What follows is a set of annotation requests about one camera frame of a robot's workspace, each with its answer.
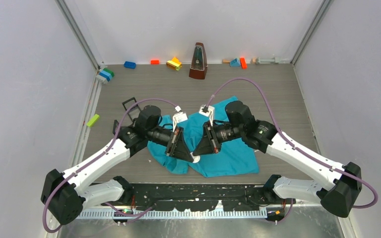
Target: teal cloth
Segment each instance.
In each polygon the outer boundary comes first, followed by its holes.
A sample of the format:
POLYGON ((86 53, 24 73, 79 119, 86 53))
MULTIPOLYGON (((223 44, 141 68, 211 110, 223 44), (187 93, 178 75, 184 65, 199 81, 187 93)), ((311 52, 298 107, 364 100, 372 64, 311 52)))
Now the teal cloth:
MULTIPOLYGON (((215 108, 214 119, 228 121, 224 108, 229 102, 237 101, 237 97, 231 97, 218 104, 215 108)), ((160 125, 172 123, 169 115, 163 116, 160 125)), ((192 152, 202 138, 202 125, 208 120, 207 117, 195 113, 188 116, 188 120, 181 122, 178 126, 184 128, 186 145, 192 152)), ((249 148, 241 139, 225 142, 218 154, 202 155, 198 163, 189 163, 166 156, 166 147, 148 142, 148 150, 151 155, 173 174, 186 174, 188 165, 205 177, 217 177, 226 175, 241 175, 259 173, 253 149, 249 148)))

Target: green lego brick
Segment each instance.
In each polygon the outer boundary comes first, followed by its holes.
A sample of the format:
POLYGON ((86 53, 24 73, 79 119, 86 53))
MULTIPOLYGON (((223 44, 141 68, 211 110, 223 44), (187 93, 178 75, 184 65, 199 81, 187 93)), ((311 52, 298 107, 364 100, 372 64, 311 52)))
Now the green lego brick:
POLYGON ((111 71, 110 69, 104 68, 103 70, 106 71, 107 73, 111 74, 112 77, 115 77, 115 73, 113 73, 113 71, 111 71))
POLYGON ((88 127, 92 127, 94 125, 94 123, 96 123, 96 121, 98 121, 98 119, 100 118, 100 116, 98 114, 95 114, 88 122, 87 122, 87 126, 88 127))

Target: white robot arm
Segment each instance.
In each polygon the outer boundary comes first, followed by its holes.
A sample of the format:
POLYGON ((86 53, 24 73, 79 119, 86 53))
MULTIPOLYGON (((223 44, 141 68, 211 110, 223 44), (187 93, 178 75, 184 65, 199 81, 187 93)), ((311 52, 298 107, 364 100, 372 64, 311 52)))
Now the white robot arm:
MULTIPOLYGON (((145 148, 148 141, 165 146, 168 156, 191 163, 199 161, 199 156, 192 156, 185 144, 183 128, 179 126, 175 126, 172 130, 163 128, 158 125, 160 117, 161 110, 158 107, 146 106, 133 125, 121 127, 110 149, 108 148, 112 141, 80 164, 62 173, 54 169, 46 175, 41 196, 44 204, 64 179, 75 174, 56 192, 48 207, 61 225, 70 223, 82 210, 95 205, 108 201, 129 201, 133 196, 132 186, 121 176, 105 183, 91 184, 107 170, 145 148), (100 159, 76 172, 104 152, 106 154, 100 159)), ((186 115, 181 111, 173 116, 173 120, 178 122, 186 119, 186 115)))
POLYGON ((202 105, 199 113, 209 116, 203 125, 203 138, 193 151, 193 155, 214 154, 221 150, 221 143, 241 138, 249 147, 286 161, 313 180, 289 179, 272 175, 264 188, 270 190, 269 198, 296 198, 320 203, 327 211, 347 217, 361 189, 361 183, 335 171, 339 169, 361 178, 361 169, 350 162, 342 163, 325 158, 294 141, 286 133, 283 136, 294 144, 291 146, 278 133, 275 126, 267 121, 255 120, 250 109, 240 101, 230 102, 225 108, 228 122, 213 120, 213 108, 202 105), (320 165, 294 148, 299 148, 314 158, 330 165, 332 169, 320 165))

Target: metronome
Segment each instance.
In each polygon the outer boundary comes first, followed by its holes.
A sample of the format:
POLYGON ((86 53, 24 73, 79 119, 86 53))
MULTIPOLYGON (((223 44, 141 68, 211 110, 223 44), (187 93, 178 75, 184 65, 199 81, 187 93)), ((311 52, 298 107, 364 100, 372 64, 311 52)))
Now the metronome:
POLYGON ((206 62, 206 53, 203 43, 195 44, 192 63, 190 64, 189 77, 194 79, 205 79, 208 64, 206 62))

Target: gray floor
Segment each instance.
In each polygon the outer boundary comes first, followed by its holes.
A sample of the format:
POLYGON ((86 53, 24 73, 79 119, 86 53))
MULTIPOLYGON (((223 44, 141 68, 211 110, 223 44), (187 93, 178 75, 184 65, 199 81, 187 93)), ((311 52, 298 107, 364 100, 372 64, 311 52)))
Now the gray floor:
MULTIPOLYGON (((84 158, 88 158, 106 145, 112 135, 114 119, 120 119, 125 110, 122 102, 136 97, 137 100, 160 97, 179 104, 188 115, 205 104, 211 94, 225 81, 234 77, 247 77, 256 81, 265 91, 275 117, 283 131, 306 147, 316 150, 302 94, 290 64, 248 64, 248 69, 212 64, 205 80, 188 77, 189 66, 174 71, 165 65, 138 65, 126 69, 122 65, 109 67, 115 78, 104 85, 96 113, 98 122, 91 128, 84 158)), ((214 99, 214 103, 237 96, 251 109, 257 119, 271 121, 265 104, 257 90, 247 82, 238 81, 226 86, 214 99)), ((165 103, 154 102, 163 114, 173 114, 173 108, 165 103)), ((125 162, 110 169, 98 181, 123 176, 129 182, 191 182, 191 183, 265 183, 271 174, 281 174, 293 179, 309 177, 286 162, 269 155, 256 153, 259 174, 205 178, 192 169, 186 175, 174 175, 162 167, 144 149, 125 162)))

